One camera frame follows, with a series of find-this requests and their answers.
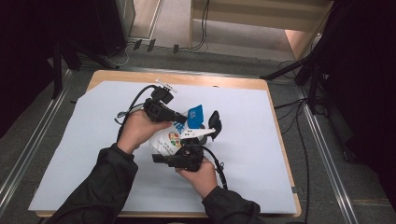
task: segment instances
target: metal frame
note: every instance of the metal frame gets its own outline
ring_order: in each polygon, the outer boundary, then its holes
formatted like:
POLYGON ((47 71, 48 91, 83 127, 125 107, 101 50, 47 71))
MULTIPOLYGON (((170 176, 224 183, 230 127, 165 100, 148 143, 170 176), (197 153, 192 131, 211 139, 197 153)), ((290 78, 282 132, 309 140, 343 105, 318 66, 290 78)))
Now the metal frame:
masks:
POLYGON ((25 174, 27 167, 29 166, 32 158, 34 157, 44 135, 47 132, 48 127, 52 123, 53 118, 55 117, 62 101, 68 90, 68 84, 72 78, 71 70, 67 70, 64 74, 64 89, 58 95, 57 98, 53 99, 38 123, 35 131, 30 137, 28 143, 26 144, 23 152, 9 173, 6 181, 0 188, 0 217, 4 214, 8 203, 10 202, 12 195, 17 189, 18 185, 21 182, 23 175, 25 174))
MULTIPOLYGON (((305 91, 301 87, 298 87, 298 91, 301 98, 307 97, 305 91)), ((332 160, 332 154, 327 146, 325 137, 320 130, 317 117, 311 114, 308 106, 304 107, 304 112, 308 120, 309 126, 311 127, 312 134, 314 135, 315 141, 317 143, 320 157, 323 160, 323 165, 326 169, 326 173, 329 177, 330 183, 332 184, 332 189, 334 190, 335 198, 337 199, 338 205, 340 206, 341 213, 344 216, 344 220, 346 223, 358 224, 359 221, 354 212, 352 202, 349 199, 347 190, 332 160)))

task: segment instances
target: white paper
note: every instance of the white paper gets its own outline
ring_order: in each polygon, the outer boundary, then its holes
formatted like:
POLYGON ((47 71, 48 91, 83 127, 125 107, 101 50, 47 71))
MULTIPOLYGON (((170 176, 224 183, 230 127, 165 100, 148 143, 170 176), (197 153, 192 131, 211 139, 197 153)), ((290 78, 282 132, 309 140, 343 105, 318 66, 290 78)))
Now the white paper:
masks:
MULTIPOLYGON (((29 210, 57 210, 88 176, 100 149, 116 141, 114 118, 148 83, 106 81, 82 96, 29 210)), ((203 105, 204 125, 219 111, 222 131, 206 146, 224 162, 228 187, 261 206, 262 213, 294 214, 296 207, 266 91, 173 85, 167 106, 182 112, 203 105)), ((152 90, 145 92, 143 103, 152 90)), ((123 211, 204 212, 201 199, 174 168, 154 163, 149 143, 134 152, 139 170, 123 211)))

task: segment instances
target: small object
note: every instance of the small object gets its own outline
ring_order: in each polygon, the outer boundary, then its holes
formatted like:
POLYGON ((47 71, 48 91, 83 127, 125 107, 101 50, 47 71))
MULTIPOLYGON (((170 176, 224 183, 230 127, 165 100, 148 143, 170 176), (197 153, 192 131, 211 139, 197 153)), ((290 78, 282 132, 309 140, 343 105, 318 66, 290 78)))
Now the small object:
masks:
POLYGON ((152 40, 149 41, 149 44, 148 44, 148 52, 151 52, 152 49, 154 49, 155 40, 156 40, 156 39, 152 39, 152 40))
POLYGON ((136 43, 134 43, 134 50, 137 50, 140 48, 140 44, 142 44, 142 39, 139 39, 138 41, 136 41, 136 43))
POLYGON ((188 112, 187 123, 191 129, 199 129, 204 122, 204 111, 202 105, 191 108, 188 112))
POLYGON ((187 129, 181 134, 180 139, 200 137, 215 131, 215 129, 187 129))
POLYGON ((174 93, 177 93, 177 90, 176 90, 176 89, 174 89, 173 87, 171 87, 168 83, 162 82, 159 78, 155 79, 155 81, 156 81, 158 84, 164 86, 164 87, 165 87, 166 89, 168 89, 169 91, 172 91, 172 92, 174 92, 174 93))
POLYGON ((174 45, 174 54, 178 53, 178 45, 174 45))

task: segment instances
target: cable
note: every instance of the cable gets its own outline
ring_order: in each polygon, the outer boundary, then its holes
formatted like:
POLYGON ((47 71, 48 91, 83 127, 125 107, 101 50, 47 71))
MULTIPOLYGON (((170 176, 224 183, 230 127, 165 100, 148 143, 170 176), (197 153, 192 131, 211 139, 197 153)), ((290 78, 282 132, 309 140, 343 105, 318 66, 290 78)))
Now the cable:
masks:
POLYGON ((209 148, 204 147, 204 146, 201 146, 201 147, 202 147, 205 151, 207 151, 207 152, 210 154, 210 156, 212 156, 213 160, 215 160, 216 171, 217 171, 218 174, 219 174, 219 177, 220 177, 220 180, 221 180, 221 184, 223 185, 223 188, 224 188, 224 189, 228 189, 228 187, 227 187, 227 180, 225 179, 225 175, 224 175, 224 172, 223 172, 224 163, 219 163, 219 161, 218 161, 218 159, 216 158, 215 154, 214 154, 211 150, 209 150, 209 148))
MULTIPOLYGON (((295 63, 295 61, 283 61, 283 62, 279 63, 279 64, 277 65, 277 71, 280 70, 280 65, 281 65, 282 63, 295 63)), ((294 77, 288 77, 288 76, 286 76, 286 74, 283 74, 282 76, 285 77, 285 78, 289 78, 289 79, 293 79, 293 78, 294 78, 294 77)))
POLYGON ((124 63, 114 63, 114 62, 112 62, 109 58, 107 58, 107 56, 106 56, 106 59, 107 59, 110 63, 112 63, 112 64, 114 64, 114 65, 116 65, 116 66, 123 66, 123 65, 127 64, 128 61, 129 61, 129 55, 128 55, 128 52, 127 52, 126 50, 127 50, 129 47, 131 47, 131 46, 134 46, 134 43, 133 43, 132 45, 128 45, 128 46, 124 49, 124 52, 125 52, 125 55, 126 55, 126 61, 125 61, 124 63))
POLYGON ((141 90, 137 95, 136 95, 136 97, 134 98, 134 100, 132 101, 132 103, 131 103, 131 105, 129 106, 129 109, 126 111, 126 112, 124 112, 124 116, 125 116, 125 118, 124 118, 124 120, 123 120, 123 122, 122 122, 122 124, 121 124, 121 126, 120 126, 120 129, 119 129, 119 134, 117 135, 117 142, 119 141, 119 139, 120 139, 120 137, 121 137, 121 134, 122 134, 122 131, 123 131, 123 127, 125 126, 125 123, 126 123, 126 120, 129 118, 129 116, 127 115, 127 114, 129 114, 129 112, 131 112, 131 110, 132 109, 134 109, 134 104, 136 103, 136 101, 139 99, 139 97, 143 94, 143 92, 145 92, 146 90, 148 90, 149 88, 154 88, 154 89, 156 89, 157 88, 157 86, 155 86, 155 85, 148 85, 147 87, 145 87, 145 88, 143 88, 143 90, 141 90))
POLYGON ((282 108, 282 107, 285 107, 285 106, 288 106, 288 105, 295 105, 295 104, 297 104, 297 103, 298 103, 298 105, 297 105, 297 106, 294 106, 294 107, 287 113, 287 115, 288 115, 294 108, 297 107, 296 114, 295 114, 295 117, 294 117, 293 121, 291 122, 289 128, 288 128, 285 132, 283 132, 282 134, 287 133, 287 132, 289 131, 289 129, 291 128, 292 124, 294 123, 294 121, 296 122, 297 131, 298 131, 298 134, 299 134, 299 137, 300 137, 302 146, 303 146, 304 158, 305 158, 305 169, 306 169, 306 206, 305 206, 304 223, 307 224, 307 223, 308 223, 308 216, 309 216, 309 205, 310 205, 310 202, 309 202, 309 201, 310 201, 310 189, 311 189, 311 188, 310 188, 310 186, 311 186, 311 184, 310 184, 310 182, 311 182, 311 181, 310 181, 310 169, 309 169, 308 151, 307 151, 306 146, 305 146, 303 134, 302 134, 301 128, 300 128, 300 122, 299 122, 299 120, 298 120, 299 116, 300 116, 300 115, 303 113, 303 111, 304 111, 304 107, 306 106, 306 103, 307 103, 307 98, 303 98, 303 99, 300 99, 300 100, 296 100, 296 101, 291 102, 291 103, 288 103, 288 104, 276 106, 275 109, 279 109, 279 108, 282 108))
POLYGON ((304 156, 305 156, 305 169, 306 169, 306 207, 305 207, 305 217, 304 217, 304 223, 308 223, 308 215, 309 215, 309 200, 310 200, 310 175, 309 175, 309 161, 308 161, 308 152, 306 150, 305 142, 303 139, 303 134, 300 129, 300 123, 298 121, 298 117, 300 116, 299 110, 301 108, 301 105, 299 105, 296 113, 296 124, 297 124, 297 130, 298 134, 300 136, 301 144, 303 145, 303 150, 304 150, 304 156))
POLYGON ((188 51, 196 51, 196 50, 200 49, 202 47, 202 45, 206 42, 206 24, 207 24, 207 15, 208 15, 208 13, 209 13, 209 0, 206 1, 205 8, 204 8, 204 13, 203 13, 202 19, 201 19, 201 29, 202 29, 201 42, 195 47, 192 47, 192 48, 181 48, 181 49, 187 49, 188 51))

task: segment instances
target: black sleeve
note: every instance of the black sleeve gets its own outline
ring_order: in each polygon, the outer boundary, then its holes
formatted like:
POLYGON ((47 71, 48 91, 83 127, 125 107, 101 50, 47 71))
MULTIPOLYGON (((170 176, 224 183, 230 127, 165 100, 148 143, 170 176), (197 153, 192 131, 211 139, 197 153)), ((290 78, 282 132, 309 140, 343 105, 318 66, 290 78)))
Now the black sleeve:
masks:
POLYGON ((90 175, 70 194, 46 222, 112 223, 125 205, 137 165, 116 144, 99 152, 90 175))
POLYGON ((206 214, 216 224, 264 223, 258 215, 260 206, 243 199, 238 193, 215 187, 202 201, 206 214))

